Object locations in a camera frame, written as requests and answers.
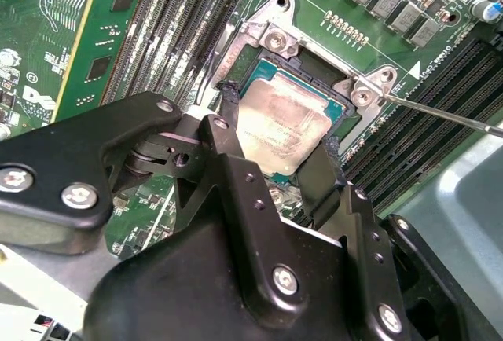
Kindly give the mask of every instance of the electrolytic capacitor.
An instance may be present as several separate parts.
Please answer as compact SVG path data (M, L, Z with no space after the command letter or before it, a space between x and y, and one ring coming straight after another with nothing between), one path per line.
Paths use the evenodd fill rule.
M470 7L470 13L481 21L490 23L503 13L503 7L501 2L475 0Z
M3 141L10 137L10 129L4 123L0 123L0 141Z

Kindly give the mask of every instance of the mounting hole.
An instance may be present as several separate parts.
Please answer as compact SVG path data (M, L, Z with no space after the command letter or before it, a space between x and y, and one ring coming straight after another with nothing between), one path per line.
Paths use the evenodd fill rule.
M458 12L458 11L453 11L446 19L445 19L445 23L449 26L449 27L453 27L455 26L456 24L459 23L459 21L461 20L461 14Z
M247 182L254 182L255 181L255 175L254 174L246 174L246 178L244 178Z
M282 11L286 11L290 8L290 2L288 0L277 0L276 4L281 8Z
M264 210L266 205L261 200L256 200L253 204L253 207L257 210Z
M393 72L391 70L386 70L381 74L380 81L382 83L389 83L393 80L394 77L395 77L395 75L393 74Z
M376 253L374 254L374 259L379 263L379 264L384 264L384 257L382 256L381 253Z
M173 158L173 163L176 167L185 167L189 162L189 156L183 152L176 154Z

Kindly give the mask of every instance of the dimm slot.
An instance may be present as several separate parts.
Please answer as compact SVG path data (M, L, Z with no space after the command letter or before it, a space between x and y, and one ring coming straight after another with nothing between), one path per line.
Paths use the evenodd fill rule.
M222 0L221 4L218 5L218 12L214 13L210 22L210 27L208 28L208 33L206 34L209 36L209 39L205 42L201 42L199 50L193 54L193 58L187 65L182 76L182 85L178 87L179 104L186 102L190 90L193 88L196 81L196 77L213 54L216 44L238 2L239 0ZM226 11L223 16L220 16L222 7L225 7Z
M196 7L190 13L187 25L178 25L178 35L180 35L182 31L184 31L182 37L178 41L172 40L173 43L170 44L170 47L166 52L167 56L170 56L172 53L174 53L174 55L176 56L176 63L171 63L169 67L166 67L166 70L161 74L161 79L156 83L154 87L154 92L164 92L164 89L167 87L167 83L169 82L169 80L171 80L171 76L174 74L174 71L179 65L181 58L183 57L183 53L187 50L187 47L193 40L198 27L203 21L204 14L207 12L209 6L211 5L211 1L212 0L198 0Z
M488 67L492 67L494 62L497 60L495 57L492 57L491 60L489 57L484 57L483 60L476 62L474 68L471 70L473 75L467 82L463 82L462 85L456 85L452 90L449 91L445 97L443 97L440 101L435 104L435 108L439 109L449 109L456 101L458 101L466 90L472 88L473 85L477 83L486 72ZM420 112L416 112L414 117L421 117L423 121L416 122L412 129L407 129L406 134L411 137L399 137L399 143L389 144L386 148L387 152L383 153L383 150L380 151L382 164L374 164L368 170L364 170L363 175L357 176L354 179L359 182L373 182L375 177L379 177L382 172L389 168L395 161L403 162L405 161L402 158L402 154L407 151L407 149L417 141L417 137L424 135L424 132L437 120L435 117L430 117L425 114L421 114Z
M492 64L489 64L489 63L485 63L486 66L489 67L489 65L491 67L493 67ZM482 78L483 75L477 75L477 80L480 80ZM463 86L464 88L459 88L459 89L456 89L454 90L453 92L456 93L457 91L459 91L461 93L461 95L465 95L467 93L467 90L469 90L469 88L474 84L476 83L476 80L475 81L471 81L470 83L466 83L465 86ZM465 103L464 103L464 106L461 105L461 107L458 105L454 105L452 106L452 108L450 108L449 110L453 111L453 112L456 112L457 114L459 115L463 115L463 116L468 116L470 114L470 109L473 109L474 107L476 107L481 101L483 101L484 98L487 98L487 96L489 95L488 93L486 93L486 91L484 89L481 89L481 92L483 92L485 94L485 97L482 97L480 96L479 97L479 102L476 102L474 101L473 99L471 99L470 101L468 101L469 105L467 104L466 100ZM463 96L457 96L457 99L456 101L451 101L451 103L459 103L459 100L463 97ZM403 174L403 165L404 165L404 162L406 162L405 164L407 166L412 166L414 164L416 164L420 159L423 159L425 154L428 153L428 151L431 151L431 148L438 145L438 143L444 138L445 134L446 134L446 130L448 129L452 129L455 124L452 124L452 123L449 123L449 122L446 122L444 120L441 120L441 119L437 119L435 117L431 117L431 116L426 116L424 117L424 122L421 123L422 125L424 125L424 127L422 127L421 131L419 133L415 133L413 134L413 132L411 131L409 133L409 135L411 136L426 136L425 138L418 138L418 137L411 137L411 138L403 138L402 140L403 141L406 141L407 145L409 146L408 149L406 149L403 154L399 154L402 159L397 159L394 164L386 167L385 169L383 170L380 170L379 173L376 173L374 175L373 178L368 178L368 179L363 179L363 182L367 182L369 183L370 186L373 186L374 183L389 183L389 182L393 182L395 180L395 176L398 174ZM373 189L369 191L369 196L371 196L371 198L374 198L372 196L375 196L375 197L378 197L380 196L384 190L385 190L385 186L386 185L374 185L373 186Z
M423 86L419 86L413 92L410 100L420 102L421 104L429 104L435 98L438 92L444 88L449 81L460 72L469 61L475 59L482 51L483 45L474 40L465 40L465 46L460 47L461 52L457 55L457 59L450 62L444 69L440 69L440 73L433 80L427 80ZM380 154L380 150L385 145L390 143L406 126L413 121L417 112L399 107L391 118L379 129L379 133L371 137L366 143L368 146L376 144L372 148L362 148L351 159L344 168L346 177L352 180Z
M149 71L150 65L152 64L152 60L155 56L156 49L159 45L159 41L162 39L160 36L166 33L165 29L167 29L167 27L163 30L160 29L160 26L162 28L162 26L167 24L164 21L173 17L170 4L172 2L176 2L176 0L162 1L162 4L154 13L154 17L152 19L153 23L147 29L149 40L142 42L139 58L135 58L134 63L131 65L130 74L126 83L127 96L136 94L144 89L141 84L145 80L147 72Z
M501 78L503 78L503 71L500 72L500 75ZM500 79L499 84L494 85L493 88L497 89L498 87L501 87L502 84L503 80ZM501 108L503 108L503 93L499 94L496 99L486 99L472 114L478 115L479 120L485 122ZM455 135L448 140L449 143L441 144L442 147L439 150L436 150L436 153L431 156L426 163L422 163L420 167L416 169L416 172L419 171L422 174L424 172L428 173L429 171L434 170L438 166L438 164L450 153L450 151L452 150L452 147L450 146L459 145L472 133L472 130L469 130L462 126L451 125L451 127L455 129L455 131L453 132L453 134ZM377 203L375 208L376 212L380 213L381 211L385 210L386 207L390 206L398 196L400 196L408 188L414 185L419 177L420 176L417 176L417 174L408 174L402 176L399 180L400 182L395 183L392 186L391 192L386 192L385 194L375 199Z
M171 40L169 43L171 44L174 40L178 39L179 33L181 33L180 31L182 30L181 26L184 26L186 24L186 21L189 18L189 14L190 14L191 10L193 9L195 2L196 2L196 0L172 0L172 2L169 5L169 8L168 8L168 12L169 12L168 15L170 15L170 17L163 20L163 24L161 25L161 29L162 29L162 31L160 33L160 41L161 42L166 38L166 34L169 31L169 27L172 25L172 23L175 22L174 19L177 16L178 11L180 10L180 8L182 7L182 4L183 4L184 5L184 12L180 15L180 19L178 20L177 25L175 27L175 32L171 36ZM153 70L151 70L151 75L146 79L145 83L141 85L142 88L146 88L146 90L155 92L154 83L156 83L157 79L160 76L160 72L162 72L165 69L166 64L168 63L168 61L170 59L170 54L168 53L169 49L170 48L168 46L166 51L163 51L163 52L157 51L156 52L156 56L158 56L159 54L163 55L162 61L157 66L157 68L155 69L155 72L153 72L153 74L152 74Z
M140 0L136 10L134 11L134 16L130 23L130 28L136 28L139 25L140 21L145 17L148 10L148 5L150 5L151 2L152 0ZM116 100L120 83L126 77L126 71L129 66L130 56L132 54L132 48L136 43L137 38L138 33L128 33L127 37L124 39L124 43L120 48L119 55L116 60L116 65L107 83L105 95L101 100L102 104L107 104Z
M495 76L495 73L493 71L486 70L485 74L488 79L492 78L493 80L487 82L486 85L479 90L479 94L474 97L470 97L469 90L464 89L463 98L461 98L457 102L457 104L450 109L450 111L453 111L455 109L457 114L481 121L486 121L491 115L494 114L494 112L499 109L493 108L491 106L489 108L493 109L494 111L489 112L486 109L487 106L484 105L484 107L486 108L476 110L480 108L481 104L486 104L488 99L497 96L499 94L498 88L503 84L503 77ZM373 181L368 181L367 183L365 183L364 186L367 188L369 196L376 202L376 204L378 204L381 209L383 208L381 206L383 193L388 191L390 187L393 188L396 185L400 185L400 181L408 181L408 178L413 178L413 183L415 183L419 176L427 172L425 163L422 163L421 160L428 158L429 152L433 152L433 156L439 156L439 161L436 163L438 164L440 160L442 160L445 156L448 155L450 151L452 151L454 145L461 143L464 138L472 133L472 130L458 126L455 123L450 123L441 119L435 119L431 116L428 117L430 117L434 122L430 124L430 128L426 130L426 133L424 134L427 135L427 137L424 140L419 138L419 141L421 143L418 146L414 147L414 149L409 153L409 156L406 156L405 159L397 160L395 167L390 169L387 174L375 177ZM450 133L450 131L454 128L464 131L464 138L460 139L459 141L446 138L446 135ZM403 162L407 162L407 167L403 166ZM431 167L429 167L428 169L435 168L436 164L431 165Z

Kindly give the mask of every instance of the screw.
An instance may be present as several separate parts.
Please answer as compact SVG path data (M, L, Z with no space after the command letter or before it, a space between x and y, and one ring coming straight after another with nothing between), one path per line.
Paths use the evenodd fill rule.
M280 32L269 33L266 37L266 46L271 52L279 53L286 47L286 36Z
M273 271L274 284L285 295L294 295L299 289L296 276L290 269L278 266Z
M372 93L366 87L353 91L351 101L357 107L366 107L373 100Z
M77 183L63 190L61 199L72 209L86 210L96 204L97 194L88 184Z
M405 231L409 231L409 224L406 221L404 221L403 219L399 219L396 222L398 223L398 225L400 226L401 229L404 229Z
M221 129L229 129L229 125L223 119L214 119L213 122Z
M2 168L0 170L0 192L19 193L31 187L33 176L22 168Z
M391 307L381 304L379 306L379 315L384 325L386 325L386 328L388 328L390 332L400 333L402 331L402 322Z
M173 110L174 110L173 105L171 105L170 103L168 103L165 100L157 101L157 108L159 108L160 110L165 111L165 112L173 112Z
M283 193L281 193L279 189L271 188L269 189L269 193L275 205L279 205L283 202Z
M356 195L358 197L360 197L362 200L366 200L367 199L367 195L360 189L360 188L356 188L354 190L354 192L356 193Z

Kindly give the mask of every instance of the screwdriver shaft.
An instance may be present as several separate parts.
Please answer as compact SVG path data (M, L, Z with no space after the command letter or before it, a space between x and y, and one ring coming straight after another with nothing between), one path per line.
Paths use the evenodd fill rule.
M386 100L391 101L392 103L402 105L407 108L416 109L417 111L428 113L429 115L437 116L441 119L446 119L447 121L452 121L465 127L470 127L474 130L482 131L483 133L503 138L503 129L500 129L499 127L490 126L485 123L481 123L480 121L475 121L474 119L467 119L466 117L462 117L460 115L454 115L452 113L441 111L440 109L431 108L427 105L418 104L413 101L408 101L392 95L383 94L383 97Z

